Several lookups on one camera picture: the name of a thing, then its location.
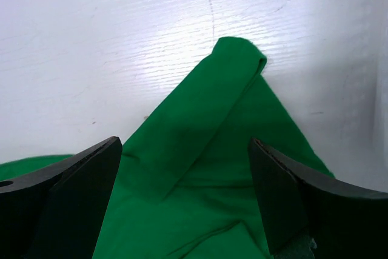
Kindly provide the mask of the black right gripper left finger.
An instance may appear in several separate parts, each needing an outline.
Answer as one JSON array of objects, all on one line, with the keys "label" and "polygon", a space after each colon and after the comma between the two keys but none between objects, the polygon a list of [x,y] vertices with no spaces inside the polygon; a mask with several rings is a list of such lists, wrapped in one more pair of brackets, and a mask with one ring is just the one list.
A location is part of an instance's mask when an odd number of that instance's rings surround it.
[{"label": "black right gripper left finger", "polygon": [[112,136],[1,181],[1,258],[92,258],[121,153]]}]

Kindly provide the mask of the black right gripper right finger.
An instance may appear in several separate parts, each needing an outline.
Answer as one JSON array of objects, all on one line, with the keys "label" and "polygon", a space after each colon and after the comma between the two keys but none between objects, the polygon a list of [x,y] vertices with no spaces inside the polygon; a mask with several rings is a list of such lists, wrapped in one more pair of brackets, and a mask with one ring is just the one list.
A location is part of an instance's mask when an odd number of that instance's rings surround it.
[{"label": "black right gripper right finger", "polygon": [[387,257],[385,192],[332,178],[255,138],[248,153],[272,257]]}]

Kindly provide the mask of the green polo shirt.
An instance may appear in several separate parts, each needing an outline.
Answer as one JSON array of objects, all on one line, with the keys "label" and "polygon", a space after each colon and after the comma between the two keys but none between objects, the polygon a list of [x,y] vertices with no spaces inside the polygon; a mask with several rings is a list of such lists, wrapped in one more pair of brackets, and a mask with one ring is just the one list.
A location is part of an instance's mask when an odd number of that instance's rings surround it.
[{"label": "green polo shirt", "polygon": [[[220,38],[126,142],[92,258],[269,258],[250,170],[257,138],[328,168],[261,72],[248,40]],[[1,181],[73,155],[1,166]]]}]

